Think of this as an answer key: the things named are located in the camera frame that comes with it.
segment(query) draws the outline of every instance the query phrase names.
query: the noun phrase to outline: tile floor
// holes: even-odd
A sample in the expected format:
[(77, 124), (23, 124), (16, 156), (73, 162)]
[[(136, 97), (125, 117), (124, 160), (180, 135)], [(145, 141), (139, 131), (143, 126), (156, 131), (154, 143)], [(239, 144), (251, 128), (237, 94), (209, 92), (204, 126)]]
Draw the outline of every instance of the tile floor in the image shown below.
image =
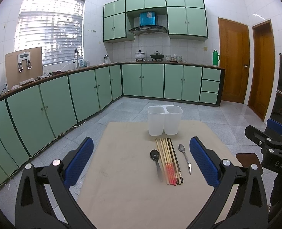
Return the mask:
[[(86, 136), (93, 139), (96, 148), (106, 125), (110, 121), (147, 121), (147, 108), (149, 106), (172, 104), (179, 105), (183, 109), (183, 120), (198, 120), (205, 122), (229, 148), (233, 155), (236, 155), (237, 153), (254, 152), (258, 155), (260, 161), (262, 161), (260, 148), (245, 137), (244, 130), (246, 126), (253, 125), (264, 131), (266, 125), (244, 104), (222, 101), (220, 107), (209, 107), (177, 102), (173, 103), (122, 97), (108, 106), (103, 112), (89, 119), (85, 124), (75, 128), (54, 143), (47, 150), (33, 159), (32, 163), (34, 166), (39, 167), (49, 165), (52, 160), (56, 158), (62, 159), (67, 152), (76, 149)], [(70, 192), (75, 199), (78, 198), (80, 193), (90, 161), (91, 158), (85, 166), (76, 185), (70, 187)], [(4, 184), (4, 187), (0, 190), (0, 208), (12, 223), (14, 223), (16, 194), (21, 175), (22, 172), (19, 171), (14, 178)], [(268, 202), (276, 175), (276, 173), (267, 169), (264, 169), (264, 174), (262, 175)], [(51, 205), (56, 215), (59, 219), (64, 220), (61, 210), (53, 197), (50, 186), (47, 185), (46, 187)]]

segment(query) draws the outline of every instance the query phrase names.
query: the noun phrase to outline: white venetian blind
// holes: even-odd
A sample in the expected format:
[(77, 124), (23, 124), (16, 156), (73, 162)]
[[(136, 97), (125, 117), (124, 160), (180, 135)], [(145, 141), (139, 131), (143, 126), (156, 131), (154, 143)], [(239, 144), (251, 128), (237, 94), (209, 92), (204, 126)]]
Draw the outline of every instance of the white venetian blind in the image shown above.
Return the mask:
[(42, 64), (83, 57), (83, 0), (24, 0), (16, 29), (15, 50), (42, 47)]

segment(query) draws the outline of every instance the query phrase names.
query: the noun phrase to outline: metal spoon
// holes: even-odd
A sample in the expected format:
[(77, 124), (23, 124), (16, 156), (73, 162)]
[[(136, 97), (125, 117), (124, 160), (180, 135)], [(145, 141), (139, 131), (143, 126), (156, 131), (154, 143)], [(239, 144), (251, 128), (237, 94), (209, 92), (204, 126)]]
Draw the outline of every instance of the metal spoon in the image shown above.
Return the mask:
[(188, 164), (189, 173), (191, 175), (192, 174), (192, 165), (191, 165), (190, 161), (188, 160), (186, 153), (184, 152), (186, 149), (184, 148), (184, 146), (182, 144), (180, 144), (180, 145), (178, 145), (178, 150), (181, 151), (183, 153), (184, 157), (186, 158), (186, 163)]
[(160, 157), (159, 151), (157, 151), (155, 149), (151, 150), (150, 156), (151, 156), (151, 159), (156, 162), (156, 167), (157, 167), (157, 173), (158, 173), (159, 180), (161, 182), (163, 182), (162, 172), (161, 172), (161, 169), (160, 169), (160, 165), (158, 163), (158, 160), (159, 160), (159, 157)]

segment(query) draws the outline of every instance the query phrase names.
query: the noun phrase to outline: silver screw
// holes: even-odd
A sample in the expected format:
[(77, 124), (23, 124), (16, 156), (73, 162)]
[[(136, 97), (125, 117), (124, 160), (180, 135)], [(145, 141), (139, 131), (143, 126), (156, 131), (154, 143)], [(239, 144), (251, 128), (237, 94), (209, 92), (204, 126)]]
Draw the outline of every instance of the silver screw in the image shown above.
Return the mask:
[(257, 165), (256, 164), (251, 164), (251, 168), (254, 170), (257, 170)]
[(58, 165), (60, 165), (60, 163), (61, 163), (61, 161), (60, 161), (59, 159), (55, 159), (55, 160), (53, 160), (53, 162), (52, 162), (52, 164), (53, 164), (54, 166), (58, 166)]
[(230, 162), (229, 160), (227, 160), (227, 159), (224, 159), (224, 160), (222, 161), (222, 164), (223, 164), (224, 166), (229, 166), (229, 165), (231, 164), (231, 162)]
[(31, 169), (31, 167), (32, 167), (32, 164), (26, 164), (26, 169)]

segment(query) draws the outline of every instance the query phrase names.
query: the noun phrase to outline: beige tablecloth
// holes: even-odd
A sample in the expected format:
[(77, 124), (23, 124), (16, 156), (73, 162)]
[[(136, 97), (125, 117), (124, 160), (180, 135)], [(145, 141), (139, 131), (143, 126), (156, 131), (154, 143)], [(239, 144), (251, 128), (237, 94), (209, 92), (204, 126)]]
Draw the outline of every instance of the beige tablecloth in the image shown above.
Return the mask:
[[(221, 159), (241, 166), (206, 124), (181, 121), (178, 134), (171, 139), (184, 183), (168, 186), (159, 182), (155, 162), (150, 158), (150, 151), (157, 147), (156, 137), (148, 134), (147, 123), (110, 122), (94, 153), (78, 205), (98, 229), (186, 228), (213, 191), (189, 151), (194, 136)], [(178, 151), (179, 144), (186, 147), (192, 175)], [(236, 190), (234, 186), (218, 221), (226, 217)]]

